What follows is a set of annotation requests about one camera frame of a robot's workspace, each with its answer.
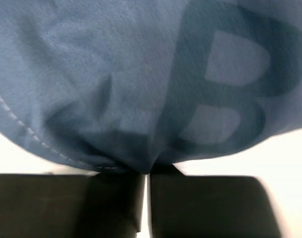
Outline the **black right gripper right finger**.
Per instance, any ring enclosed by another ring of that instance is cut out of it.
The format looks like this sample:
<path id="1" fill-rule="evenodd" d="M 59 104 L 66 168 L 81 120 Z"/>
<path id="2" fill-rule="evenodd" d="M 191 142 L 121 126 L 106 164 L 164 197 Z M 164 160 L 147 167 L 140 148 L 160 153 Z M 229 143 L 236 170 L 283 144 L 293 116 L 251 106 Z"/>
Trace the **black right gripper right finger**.
<path id="1" fill-rule="evenodd" d="M 150 172 L 154 238 L 279 238 L 266 190 L 249 176 L 186 176 L 175 166 Z"/>

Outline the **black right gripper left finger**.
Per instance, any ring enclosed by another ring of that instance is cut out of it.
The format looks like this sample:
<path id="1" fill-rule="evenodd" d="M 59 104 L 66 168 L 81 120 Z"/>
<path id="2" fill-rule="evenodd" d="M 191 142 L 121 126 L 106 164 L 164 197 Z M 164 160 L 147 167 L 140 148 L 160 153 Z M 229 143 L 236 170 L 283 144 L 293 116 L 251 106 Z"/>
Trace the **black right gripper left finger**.
<path id="1" fill-rule="evenodd" d="M 133 238 L 144 175 L 0 174 L 0 238 Z"/>

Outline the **blue printed pillowcase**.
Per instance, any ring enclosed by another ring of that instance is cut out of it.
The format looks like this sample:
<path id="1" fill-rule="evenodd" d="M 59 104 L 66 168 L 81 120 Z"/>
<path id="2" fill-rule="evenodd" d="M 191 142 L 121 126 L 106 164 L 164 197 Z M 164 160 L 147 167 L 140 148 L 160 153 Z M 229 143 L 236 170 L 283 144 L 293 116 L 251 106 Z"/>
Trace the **blue printed pillowcase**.
<path id="1" fill-rule="evenodd" d="M 0 132 L 146 174 L 302 128 L 302 0 L 0 0 Z"/>

